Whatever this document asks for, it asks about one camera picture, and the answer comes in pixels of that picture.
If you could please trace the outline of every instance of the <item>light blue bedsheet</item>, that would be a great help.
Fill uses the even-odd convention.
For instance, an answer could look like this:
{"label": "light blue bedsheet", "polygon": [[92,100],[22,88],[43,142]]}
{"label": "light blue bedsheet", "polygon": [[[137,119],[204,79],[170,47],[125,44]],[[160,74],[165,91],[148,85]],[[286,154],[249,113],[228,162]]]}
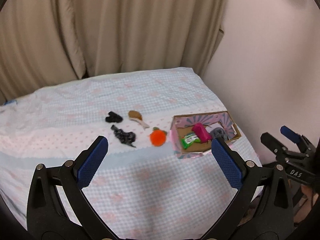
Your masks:
{"label": "light blue bedsheet", "polygon": [[[35,166],[60,166],[75,159],[98,135],[108,138],[109,154],[84,193],[120,238],[199,238],[236,193],[212,155],[178,159],[169,140],[161,147],[149,141],[152,127],[169,131],[175,114],[225,110],[192,69],[70,82],[40,89],[0,110],[0,193],[24,226]],[[139,111],[151,128],[144,131],[128,120],[129,110]],[[137,134],[137,148],[121,145],[113,136],[104,121],[109,111],[124,117],[116,124],[119,128]],[[261,165],[243,133],[231,148]]]}

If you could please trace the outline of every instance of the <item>open box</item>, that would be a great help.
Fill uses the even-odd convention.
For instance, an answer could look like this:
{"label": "open box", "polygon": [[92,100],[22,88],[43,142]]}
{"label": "open box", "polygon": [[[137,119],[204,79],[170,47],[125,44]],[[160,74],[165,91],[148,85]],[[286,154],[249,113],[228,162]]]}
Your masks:
{"label": "open box", "polygon": [[228,135],[229,139],[226,141],[228,145],[241,137],[238,127],[228,111],[175,115],[172,120],[170,136],[174,153],[178,158],[200,157],[211,149],[211,141],[209,143],[193,143],[187,149],[181,145],[181,138],[190,133],[192,127],[198,122],[204,126],[219,122]]}

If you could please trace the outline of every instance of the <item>white wall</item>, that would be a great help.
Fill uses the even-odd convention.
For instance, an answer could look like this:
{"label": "white wall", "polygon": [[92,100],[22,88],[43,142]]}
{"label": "white wall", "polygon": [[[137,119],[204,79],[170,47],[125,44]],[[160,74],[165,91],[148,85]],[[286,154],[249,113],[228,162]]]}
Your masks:
{"label": "white wall", "polygon": [[204,82],[225,104],[262,163],[268,131],[291,149],[280,127],[320,136],[320,10],[314,0],[228,0],[225,35]]}

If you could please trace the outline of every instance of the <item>orange toy fruit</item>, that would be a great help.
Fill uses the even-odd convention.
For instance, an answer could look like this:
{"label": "orange toy fruit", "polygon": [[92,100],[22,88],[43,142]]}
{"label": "orange toy fruit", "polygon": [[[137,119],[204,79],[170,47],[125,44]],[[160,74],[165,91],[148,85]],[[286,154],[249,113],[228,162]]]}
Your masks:
{"label": "orange toy fruit", "polygon": [[150,141],[153,146],[161,146],[167,139],[167,132],[160,130],[158,127],[153,128],[153,132],[150,134]]}

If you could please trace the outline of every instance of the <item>pink box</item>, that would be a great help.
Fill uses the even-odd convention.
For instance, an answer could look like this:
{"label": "pink box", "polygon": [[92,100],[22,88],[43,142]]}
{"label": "pink box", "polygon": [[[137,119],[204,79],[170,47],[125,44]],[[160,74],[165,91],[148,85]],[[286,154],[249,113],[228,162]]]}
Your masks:
{"label": "pink box", "polygon": [[204,126],[211,125],[219,122],[226,131],[229,140],[226,141],[228,145],[231,145],[235,140],[241,137],[236,123],[231,118],[228,111],[211,112],[211,113],[200,113],[200,114],[185,114],[175,115],[172,120],[170,129],[170,140],[173,145],[175,155],[179,159],[195,158],[204,156],[206,153],[211,152],[211,143],[208,145],[201,144],[201,151],[193,151],[190,146],[189,149],[184,149],[180,143],[181,137],[185,136],[191,131],[191,126],[201,123]]}

